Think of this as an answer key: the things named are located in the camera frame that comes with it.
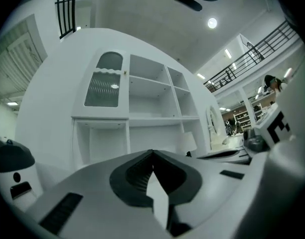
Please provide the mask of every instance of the ceiling light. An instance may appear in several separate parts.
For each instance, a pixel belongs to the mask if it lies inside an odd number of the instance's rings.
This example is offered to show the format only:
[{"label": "ceiling light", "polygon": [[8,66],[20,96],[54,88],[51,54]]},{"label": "ceiling light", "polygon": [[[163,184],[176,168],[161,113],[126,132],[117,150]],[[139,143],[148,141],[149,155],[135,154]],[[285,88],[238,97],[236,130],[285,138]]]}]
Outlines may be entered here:
[{"label": "ceiling light", "polygon": [[290,68],[287,70],[286,74],[284,74],[283,78],[286,78],[286,77],[289,75],[289,73],[290,73],[291,70],[292,70],[292,68],[290,67]]},{"label": "ceiling light", "polygon": [[7,103],[8,106],[17,106],[18,103],[17,102],[9,102]]},{"label": "ceiling light", "polygon": [[210,28],[215,28],[216,26],[217,26],[217,20],[215,19],[215,18],[210,18],[209,20],[208,20],[208,26],[210,27]]},{"label": "ceiling light", "polygon": [[225,49],[224,52],[228,55],[229,58],[232,58],[232,56],[231,56],[229,50]]},{"label": "ceiling light", "polygon": [[201,75],[201,74],[197,74],[197,76],[199,76],[201,79],[206,79],[206,77],[204,77],[203,75]]}]

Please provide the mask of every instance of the balcony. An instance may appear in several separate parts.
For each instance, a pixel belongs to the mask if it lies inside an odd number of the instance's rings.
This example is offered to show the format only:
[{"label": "balcony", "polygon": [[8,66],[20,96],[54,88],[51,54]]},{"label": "balcony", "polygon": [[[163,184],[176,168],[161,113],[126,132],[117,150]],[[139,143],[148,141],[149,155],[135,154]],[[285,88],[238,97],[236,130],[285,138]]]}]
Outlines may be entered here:
[{"label": "balcony", "polygon": [[210,92],[215,92],[228,84],[233,85],[231,84],[233,81],[269,58],[295,35],[297,35],[296,32],[284,21],[257,45],[244,43],[249,50],[205,82],[204,85]]}]

